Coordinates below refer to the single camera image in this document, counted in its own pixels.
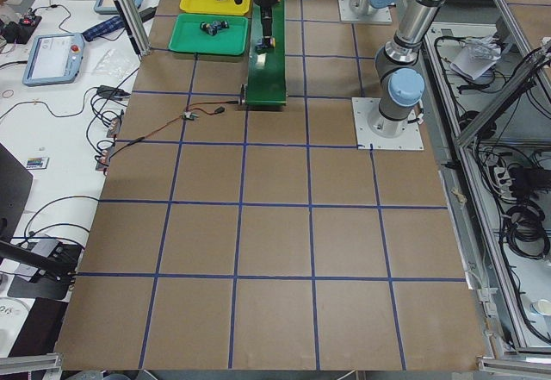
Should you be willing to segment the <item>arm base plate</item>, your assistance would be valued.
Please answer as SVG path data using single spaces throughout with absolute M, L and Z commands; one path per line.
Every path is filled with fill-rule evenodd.
M 393 21 L 388 6 L 377 9 L 369 0 L 338 0 L 340 21 L 368 25 L 390 25 Z
M 353 97 L 352 113 L 356 145 L 363 150 L 423 151 L 418 117 L 411 108 L 408 118 L 390 121 L 379 112 L 377 97 Z

